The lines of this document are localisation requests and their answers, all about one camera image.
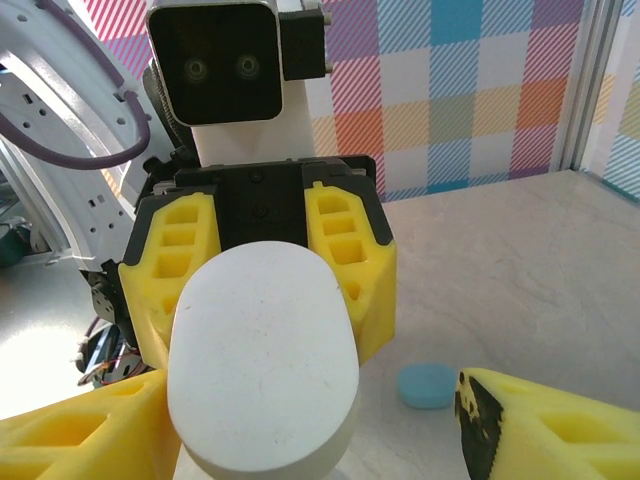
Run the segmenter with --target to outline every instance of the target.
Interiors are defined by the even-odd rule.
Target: colorful checkered wall
[[[85,1],[139,76],[146,2]],[[373,156],[387,200],[554,169],[587,3],[325,1],[335,70],[308,82],[318,153]]]
[[[636,10],[636,0],[625,0],[582,168],[640,202],[640,13]]]

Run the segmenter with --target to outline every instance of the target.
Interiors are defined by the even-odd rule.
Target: gray floor
[[[361,369],[345,479],[468,479],[453,413],[395,394],[412,362],[482,366],[640,409],[640,209],[574,172],[387,205],[399,246],[394,340]],[[0,418],[79,393],[92,318],[71,260],[0,270]],[[204,479],[186,456],[179,479]]]

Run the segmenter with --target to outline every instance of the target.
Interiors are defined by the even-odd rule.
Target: white oval object
[[[204,264],[182,291],[169,413],[217,480],[325,476],[355,429],[358,374],[342,292],[308,249],[242,245]]]

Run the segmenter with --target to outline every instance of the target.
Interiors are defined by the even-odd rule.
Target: purple cable
[[[120,75],[118,69],[111,63],[102,49],[93,41],[92,37],[76,23],[75,20],[67,15],[62,8],[60,8],[53,0],[38,0],[36,5],[39,8],[49,11],[51,15],[67,27],[67,29],[89,51],[89,53],[91,53],[98,64],[100,64],[116,88],[120,88],[124,84],[124,78]],[[101,170],[103,168],[116,167],[133,160],[138,155],[141,155],[147,149],[149,142],[151,141],[151,130],[149,128],[147,116],[144,113],[140,102],[138,102],[137,94],[127,91],[123,96],[135,118],[140,139],[133,147],[123,150],[120,153],[104,157],[83,158],[54,152],[53,150],[49,150],[48,148],[36,143],[28,135],[25,135],[19,128],[13,125],[4,115],[2,115],[2,113],[0,113],[0,135],[29,155],[33,155],[43,162],[50,163],[58,167],[71,168],[73,170]]]

